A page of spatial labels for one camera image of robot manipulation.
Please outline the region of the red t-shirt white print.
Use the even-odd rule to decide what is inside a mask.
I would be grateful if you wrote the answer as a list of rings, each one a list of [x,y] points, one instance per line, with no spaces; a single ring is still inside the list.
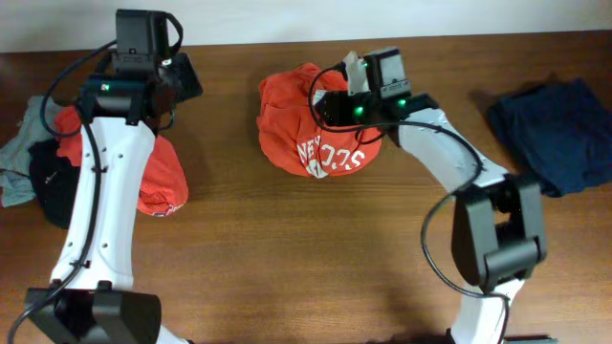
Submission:
[[[259,83],[260,113],[256,118],[262,152],[276,167],[301,177],[323,179],[362,170],[382,147],[375,128],[356,133],[322,130],[308,107],[311,86],[324,91],[344,91],[347,82],[339,72],[328,72],[306,63],[291,71],[269,75]]]

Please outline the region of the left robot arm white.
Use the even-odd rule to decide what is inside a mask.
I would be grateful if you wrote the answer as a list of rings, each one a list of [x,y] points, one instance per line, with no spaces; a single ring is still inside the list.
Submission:
[[[132,240],[145,167],[161,118],[202,86],[165,11],[116,12],[115,38],[75,100],[81,167],[68,234],[45,289],[31,288],[22,319],[54,343],[175,343],[158,296],[133,289]]]

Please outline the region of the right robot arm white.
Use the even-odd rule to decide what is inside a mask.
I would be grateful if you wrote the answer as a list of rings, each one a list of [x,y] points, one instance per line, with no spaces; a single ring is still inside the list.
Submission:
[[[317,126],[330,133],[378,129],[446,190],[423,220],[420,245],[432,271],[462,301],[445,334],[427,342],[509,342],[511,305],[547,256],[539,183],[486,158],[432,96],[414,94],[398,48],[351,52],[331,69],[347,88],[325,91],[310,84],[308,108]],[[433,217],[448,203],[454,204],[451,254],[463,285],[442,273],[427,243]]]

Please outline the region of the red crumpled t-shirt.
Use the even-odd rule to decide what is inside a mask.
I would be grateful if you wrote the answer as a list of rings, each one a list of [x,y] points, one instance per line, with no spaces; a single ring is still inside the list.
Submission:
[[[53,124],[58,133],[80,130],[80,121],[74,106],[63,108]],[[80,167],[82,153],[81,134],[58,139],[57,155],[68,158],[72,166]],[[138,210],[150,216],[168,216],[188,199],[188,186],[183,167],[173,145],[161,135],[156,137],[154,149],[144,170],[139,192]]]

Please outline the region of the black garment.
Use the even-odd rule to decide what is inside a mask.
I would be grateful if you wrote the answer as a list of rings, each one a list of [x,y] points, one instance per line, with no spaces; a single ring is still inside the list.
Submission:
[[[33,144],[28,152],[33,191],[46,219],[54,226],[68,229],[77,193],[80,168],[56,153],[59,143],[44,140]]]

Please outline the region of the grey t-shirt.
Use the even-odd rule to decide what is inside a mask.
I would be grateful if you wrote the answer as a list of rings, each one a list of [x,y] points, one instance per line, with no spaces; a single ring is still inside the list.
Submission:
[[[39,112],[43,96],[30,97],[18,132],[1,148],[1,206],[10,207],[35,198],[30,180],[29,149],[53,136],[42,125]]]

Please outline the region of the folded navy blue garment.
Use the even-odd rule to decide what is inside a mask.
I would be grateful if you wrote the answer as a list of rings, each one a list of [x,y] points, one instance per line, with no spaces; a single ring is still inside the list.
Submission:
[[[611,182],[611,111],[582,79],[502,97],[486,118],[544,195],[560,198]]]

